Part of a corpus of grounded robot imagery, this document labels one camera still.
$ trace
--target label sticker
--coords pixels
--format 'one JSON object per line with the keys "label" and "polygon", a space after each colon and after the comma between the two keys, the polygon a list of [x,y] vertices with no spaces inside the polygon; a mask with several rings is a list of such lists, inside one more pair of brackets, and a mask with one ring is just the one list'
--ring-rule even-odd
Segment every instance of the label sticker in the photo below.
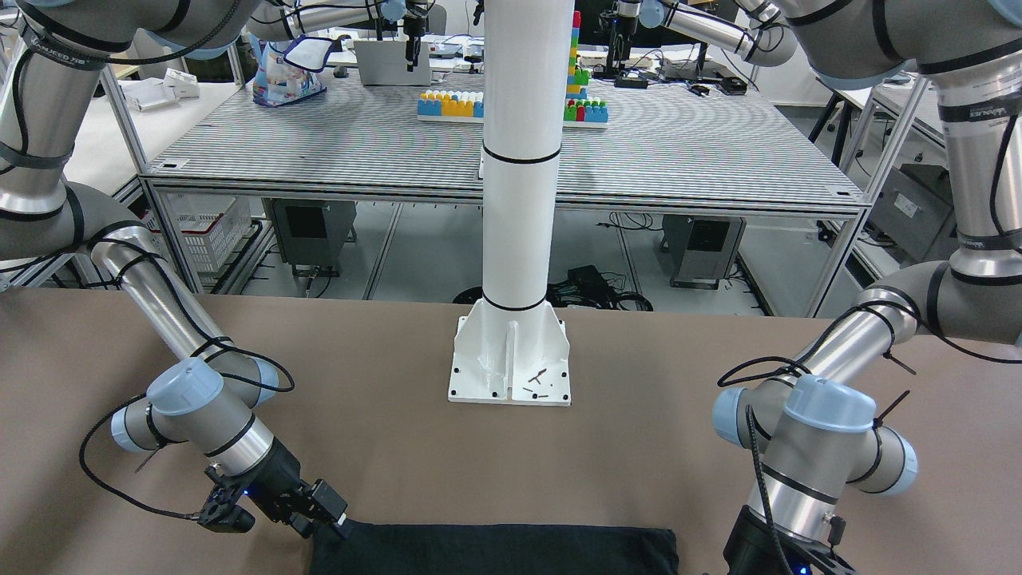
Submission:
{"label": "label sticker", "polygon": [[894,199],[894,206],[901,210],[902,213],[909,215],[910,218],[916,217],[916,211],[919,210],[919,205],[916,205],[912,199],[909,199],[902,194],[897,194],[897,198]]}

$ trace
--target white box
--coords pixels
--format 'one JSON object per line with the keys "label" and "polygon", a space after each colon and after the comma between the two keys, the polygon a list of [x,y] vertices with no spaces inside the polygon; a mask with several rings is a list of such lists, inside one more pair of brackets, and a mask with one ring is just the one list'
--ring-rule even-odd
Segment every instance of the white box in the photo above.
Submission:
{"label": "white box", "polygon": [[123,85],[123,91],[128,105],[139,111],[162,107],[178,101],[174,90],[157,78]]}
{"label": "white box", "polygon": [[171,87],[179,98],[198,97],[198,78],[180,69],[167,68],[164,85]]}

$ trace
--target gray machine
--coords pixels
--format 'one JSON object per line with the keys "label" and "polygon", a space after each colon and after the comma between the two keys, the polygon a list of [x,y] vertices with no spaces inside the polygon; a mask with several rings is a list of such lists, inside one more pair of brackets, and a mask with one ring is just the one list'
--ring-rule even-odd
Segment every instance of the gray machine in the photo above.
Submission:
{"label": "gray machine", "polygon": [[925,163],[891,171],[870,222],[916,261],[946,259],[959,246],[949,173]]}
{"label": "gray machine", "polygon": [[340,270],[340,249],[354,234],[355,202],[322,199],[264,199],[273,219],[282,258],[297,266]]}
{"label": "gray machine", "polygon": [[712,215],[663,215],[660,248],[670,253],[671,287],[716,290],[738,256],[745,220]]}

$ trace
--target black cloth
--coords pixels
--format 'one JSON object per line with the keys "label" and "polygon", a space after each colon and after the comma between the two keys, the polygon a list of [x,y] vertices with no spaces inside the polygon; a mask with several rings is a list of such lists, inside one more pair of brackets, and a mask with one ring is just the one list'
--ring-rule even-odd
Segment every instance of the black cloth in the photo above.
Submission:
{"label": "black cloth", "polygon": [[677,548],[668,529],[356,523],[318,528],[309,574],[677,575]]}

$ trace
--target blue block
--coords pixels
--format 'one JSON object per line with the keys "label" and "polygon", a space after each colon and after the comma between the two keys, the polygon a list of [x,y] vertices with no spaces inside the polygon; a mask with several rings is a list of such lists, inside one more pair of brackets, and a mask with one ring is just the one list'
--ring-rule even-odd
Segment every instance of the blue block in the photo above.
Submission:
{"label": "blue block", "polygon": [[419,100],[419,115],[440,115],[439,100]]}

